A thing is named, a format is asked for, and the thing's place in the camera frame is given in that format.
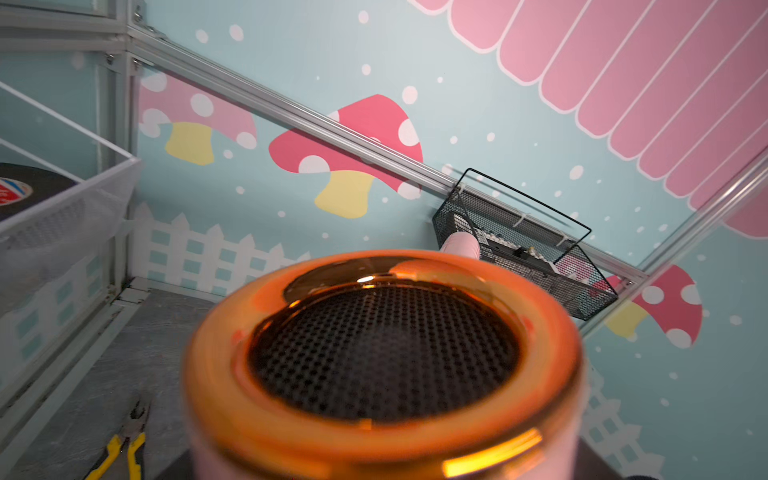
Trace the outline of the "pink hair dryer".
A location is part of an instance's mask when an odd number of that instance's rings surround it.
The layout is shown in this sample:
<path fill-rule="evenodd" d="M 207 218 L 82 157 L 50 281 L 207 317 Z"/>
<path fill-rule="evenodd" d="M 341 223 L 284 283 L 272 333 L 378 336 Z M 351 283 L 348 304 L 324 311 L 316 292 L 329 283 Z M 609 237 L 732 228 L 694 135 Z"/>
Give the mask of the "pink hair dryer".
<path fill-rule="evenodd" d="M 198 479 L 569 479 L 587 372 L 563 307 L 496 265 L 344 253 L 266 274 L 182 367 Z"/>

